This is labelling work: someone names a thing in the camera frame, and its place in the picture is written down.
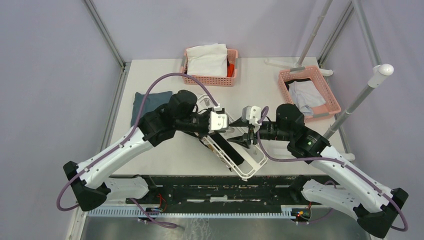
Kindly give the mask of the white clip hanger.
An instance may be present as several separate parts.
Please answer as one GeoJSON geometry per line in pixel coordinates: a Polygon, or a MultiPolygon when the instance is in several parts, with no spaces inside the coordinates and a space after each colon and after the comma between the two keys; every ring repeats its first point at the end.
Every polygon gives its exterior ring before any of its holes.
{"type": "MultiPolygon", "coordinates": [[[[226,140],[231,137],[240,136],[248,131],[242,127],[230,127],[226,132],[220,133],[226,140]]],[[[228,142],[243,158],[244,162],[236,165],[220,147],[210,138],[206,141],[218,149],[218,156],[214,153],[231,171],[236,173],[242,180],[246,181],[256,174],[266,163],[267,157],[263,154],[262,150],[257,145],[252,145],[249,149],[244,148],[236,143],[228,142]]]]}

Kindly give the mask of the black underwear beige waistband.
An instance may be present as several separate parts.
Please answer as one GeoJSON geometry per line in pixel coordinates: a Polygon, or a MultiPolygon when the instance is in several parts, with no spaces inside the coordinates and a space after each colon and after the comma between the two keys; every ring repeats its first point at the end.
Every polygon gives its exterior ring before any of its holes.
{"type": "Polygon", "coordinates": [[[199,138],[203,145],[205,145],[207,148],[209,148],[212,152],[214,152],[220,157],[220,155],[218,154],[219,149],[213,146],[212,144],[209,144],[207,142],[208,138],[212,139],[217,144],[217,146],[220,147],[221,151],[227,154],[227,156],[237,166],[241,165],[245,161],[244,158],[229,144],[229,142],[222,136],[221,133],[215,133],[209,136],[199,138]]]}

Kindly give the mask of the pink basket with white cloth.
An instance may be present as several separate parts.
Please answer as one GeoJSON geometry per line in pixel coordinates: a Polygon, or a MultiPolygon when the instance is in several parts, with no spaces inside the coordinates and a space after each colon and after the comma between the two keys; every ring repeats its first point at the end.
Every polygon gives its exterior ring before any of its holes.
{"type": "MultiPolygon", "coordinates": [[[[217,76],[197,76],[194,75],[194,78],[199,80],[202,84],[205,86],[217,86],[217,87],[232,87],[235,85],[236,79],[238,77],[238,60],[239,60],[239,52],[236,49],[228,49],[227,50],[227,62],[229,63],[230,67],[232,66],[232,70],[230,71],[232,73],[232,76],[230,77],[217,77],[217,76]]],[[[188,65],[188,59],[187,59],[187,51],[184,50],[182,63],[180,67],[181,73],[186,73],[188,65]]],[[[196,83],[188,78],[183,76],[182,77],[184,84],[186,85],[196,85],[196,83]]]]}

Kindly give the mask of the pink basket with underwear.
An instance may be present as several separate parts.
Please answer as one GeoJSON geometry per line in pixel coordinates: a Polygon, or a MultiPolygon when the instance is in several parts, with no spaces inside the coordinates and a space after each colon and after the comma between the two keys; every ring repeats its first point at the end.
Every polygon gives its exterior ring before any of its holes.
{"type": "Polygon", "coordinates": [[[295,105],[306,122],[333,117],[341,107],[317,66],[281,70],[278,87],[283,99],[295,105]]]}

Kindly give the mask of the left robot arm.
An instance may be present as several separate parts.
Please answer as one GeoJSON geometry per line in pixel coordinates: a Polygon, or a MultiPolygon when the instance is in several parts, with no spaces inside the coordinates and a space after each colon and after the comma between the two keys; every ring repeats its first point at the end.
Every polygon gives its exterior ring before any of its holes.
{"type": "Polygon", "coordinates": [[[217,107],[197,111],[197,96],[188,90],[180,90],[170,96],[167,103],[149,112],[142,112],[130,130],[118,141],[89,159],[63,165],[76,198],[76,208],[84,212],[94,210],[106,201],[115,199],[141,199],[150,204],[158,191],[137,176],[134,180],[116,180],[111,175],[135,157],[172,139],[177,131],[208,136],[218,131],[223,120],[217,107]]]}

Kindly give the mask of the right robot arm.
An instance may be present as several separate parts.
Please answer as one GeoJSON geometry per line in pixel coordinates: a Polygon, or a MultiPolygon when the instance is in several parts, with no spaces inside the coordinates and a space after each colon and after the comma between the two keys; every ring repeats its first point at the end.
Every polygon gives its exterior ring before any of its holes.
{"type": "Polygon", "coordinates": [[[267,118],[268,109],[247,106],[232,127],[246,127],[247,133],[232,137],[231,142],[243,147],[261,145],[263,141],[287,142],[293,162],[305,162],[335,180],[340,188],[324,185],[299,175],[289,186],[289,199],[295,204],[304,201],[319,203],[353,218],[370,235],[383,239],[394,228],[408,193],[391,189],[365,174],[345,159],[327,138],[305,125],[305,117],[293,104],[281,104],[275,120],[267,118]]]}

